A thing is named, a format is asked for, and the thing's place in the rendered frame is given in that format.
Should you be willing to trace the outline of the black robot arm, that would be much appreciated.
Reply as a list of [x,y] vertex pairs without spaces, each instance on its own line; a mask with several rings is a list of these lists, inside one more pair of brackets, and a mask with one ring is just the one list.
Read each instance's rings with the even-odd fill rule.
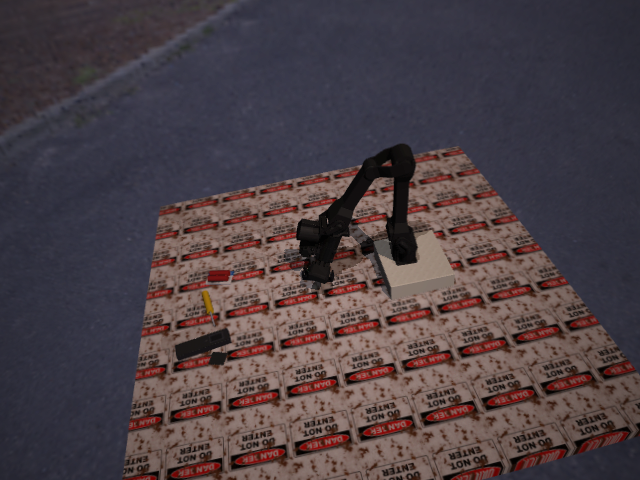
[[[391,166],[381,166],[388,160],[391,160]],[[386,217],[387,235],[393,245],[393,259],[397,266],[417,263],[418,245],[413,228],[407,222],[409,187],[415,166],[411,149],[405,144],[386,148],[365,159],[343,196],[319,215],[319,221],[302,218],[298,222],[296,239],[300,240],[299,254],[308,258],[315,255],[314,258],[318,259],[320,239],[325,247],[336,248],[342,236],[350,237],[348,226],[356,205],[374,179],[385,177],[394,178],[393,215],[391,218]]]

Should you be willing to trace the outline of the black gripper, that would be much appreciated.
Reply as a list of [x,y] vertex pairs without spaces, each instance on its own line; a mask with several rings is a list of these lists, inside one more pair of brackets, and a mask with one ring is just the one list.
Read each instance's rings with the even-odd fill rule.
[[333,262],[334,255],[337,252],[337,248],[327,248],[321,243],[320,239],[320,254],[316,261],[312,261],[308,272],[308,279],[326,284],[330,274],[330,263]]

